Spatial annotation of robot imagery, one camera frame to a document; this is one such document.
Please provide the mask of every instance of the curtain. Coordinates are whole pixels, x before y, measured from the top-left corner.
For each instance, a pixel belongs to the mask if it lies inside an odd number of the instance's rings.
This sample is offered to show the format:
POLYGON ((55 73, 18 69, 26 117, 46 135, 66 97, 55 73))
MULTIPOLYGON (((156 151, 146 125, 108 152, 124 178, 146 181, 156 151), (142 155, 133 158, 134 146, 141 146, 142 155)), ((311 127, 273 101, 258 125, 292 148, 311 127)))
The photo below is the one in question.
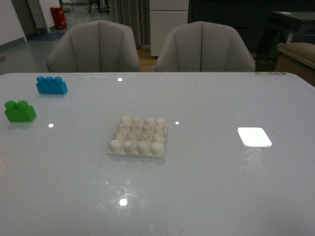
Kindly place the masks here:
POLYGON ((132 28, 137 48, 150 45, 149 0, 109 0, 110 19, 132 28))

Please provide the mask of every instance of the gray chair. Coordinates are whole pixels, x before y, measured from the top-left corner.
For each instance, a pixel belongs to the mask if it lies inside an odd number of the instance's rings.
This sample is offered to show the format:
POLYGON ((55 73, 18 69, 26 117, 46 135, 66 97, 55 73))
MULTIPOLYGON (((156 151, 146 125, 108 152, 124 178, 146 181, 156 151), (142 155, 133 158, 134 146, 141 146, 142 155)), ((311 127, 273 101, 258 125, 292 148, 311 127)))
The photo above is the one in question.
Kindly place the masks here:
POLYGON ((235 29, 200 21, 171 30, 156 62, 156 72, 189 71, 253 72, 255 61, 235 29))
POLYGON ((109 21, 71 27, 50 53, 49 72, 138 72, 132 29, 109 21))

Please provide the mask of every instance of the wooden floor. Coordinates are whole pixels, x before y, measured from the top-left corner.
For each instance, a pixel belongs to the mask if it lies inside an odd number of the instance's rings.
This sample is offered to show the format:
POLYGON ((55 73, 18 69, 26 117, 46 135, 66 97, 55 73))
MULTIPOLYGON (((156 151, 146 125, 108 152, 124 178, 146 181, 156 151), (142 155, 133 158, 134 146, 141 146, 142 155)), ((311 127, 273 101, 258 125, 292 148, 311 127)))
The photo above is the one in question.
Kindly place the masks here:
POLYGON ((148 47, 137 49, 140 60, 141 72, 154 72, 157 57, 151 56, 151 50, 148 47))

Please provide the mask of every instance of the sofa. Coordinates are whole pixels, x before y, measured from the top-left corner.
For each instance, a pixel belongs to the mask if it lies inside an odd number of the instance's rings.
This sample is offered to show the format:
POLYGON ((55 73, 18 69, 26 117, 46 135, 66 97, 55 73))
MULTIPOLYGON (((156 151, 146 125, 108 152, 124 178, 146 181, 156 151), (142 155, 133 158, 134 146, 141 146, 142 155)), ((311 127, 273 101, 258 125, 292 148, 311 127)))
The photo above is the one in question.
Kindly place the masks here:
POLYGON ((277 72, 296 74, 315 87, 315 44, 278 44, 277 72))

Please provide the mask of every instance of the doorway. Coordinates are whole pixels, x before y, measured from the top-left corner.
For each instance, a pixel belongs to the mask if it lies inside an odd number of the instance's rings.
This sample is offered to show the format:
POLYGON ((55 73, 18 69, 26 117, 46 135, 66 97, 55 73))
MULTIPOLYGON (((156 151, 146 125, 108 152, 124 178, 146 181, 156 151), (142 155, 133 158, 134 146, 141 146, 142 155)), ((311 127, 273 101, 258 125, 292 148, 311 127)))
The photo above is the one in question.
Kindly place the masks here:
POLYGON ((20 24, 22 26, 25 37, 28 40, 31 40, 37 36, 39 33, 32 16, 32 12, 27 0, 12 0, 14 9, 19 18, 20 24))

